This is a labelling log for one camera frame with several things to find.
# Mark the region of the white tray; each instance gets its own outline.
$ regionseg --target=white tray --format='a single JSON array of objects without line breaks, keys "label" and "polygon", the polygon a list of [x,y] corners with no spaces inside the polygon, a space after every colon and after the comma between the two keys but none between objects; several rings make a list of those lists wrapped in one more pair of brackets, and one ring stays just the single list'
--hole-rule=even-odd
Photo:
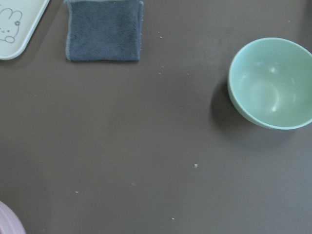
[{"label": "white tray", "polygon": [[24,51],[49,1],[0,0],[0,59]]}]

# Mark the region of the rabbit illustration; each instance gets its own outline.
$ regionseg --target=rabbit illustration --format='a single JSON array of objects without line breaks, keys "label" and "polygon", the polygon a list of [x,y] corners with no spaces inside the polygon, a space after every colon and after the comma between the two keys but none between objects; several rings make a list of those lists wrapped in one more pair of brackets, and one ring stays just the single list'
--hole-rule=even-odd
[{"label": "rabbit illustration", "polygon": [[8,43],[15,42],[15,36],[19,33],[21,11],[13,11],[5,8],[0,11],[0,40]]}]

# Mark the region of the gray table surface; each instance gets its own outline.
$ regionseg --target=gray table surface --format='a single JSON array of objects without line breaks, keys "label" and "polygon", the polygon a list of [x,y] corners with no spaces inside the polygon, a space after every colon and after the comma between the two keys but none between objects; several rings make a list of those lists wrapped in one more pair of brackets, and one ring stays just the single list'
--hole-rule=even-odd
[{"label": "gray table surface", "polygon": [[312,125],[255,126],[226,90],[250,41],[312,51],[312,1],[145,0],[138,63],[67,61],[67,23],[52,0],[0,62],[0,200],[28,234],[312,233]]}]

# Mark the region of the cloth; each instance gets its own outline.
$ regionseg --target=cloth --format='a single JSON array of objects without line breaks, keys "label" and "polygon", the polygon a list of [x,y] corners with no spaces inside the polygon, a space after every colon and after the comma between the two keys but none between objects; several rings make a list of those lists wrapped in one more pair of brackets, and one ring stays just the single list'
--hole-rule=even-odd
[{"label": "cloth", "polygon": [[140,60],[141,0],[65,0],[66,57],[73,61]]}]

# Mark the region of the pink object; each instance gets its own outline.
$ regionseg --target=pink object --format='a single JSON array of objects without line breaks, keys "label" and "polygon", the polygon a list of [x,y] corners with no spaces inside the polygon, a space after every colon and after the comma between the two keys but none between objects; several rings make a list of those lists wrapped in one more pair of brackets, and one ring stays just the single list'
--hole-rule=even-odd
[{"label": "pink object", "polygon": [[15,213],[0,201],[0,234],[26,234]]}]

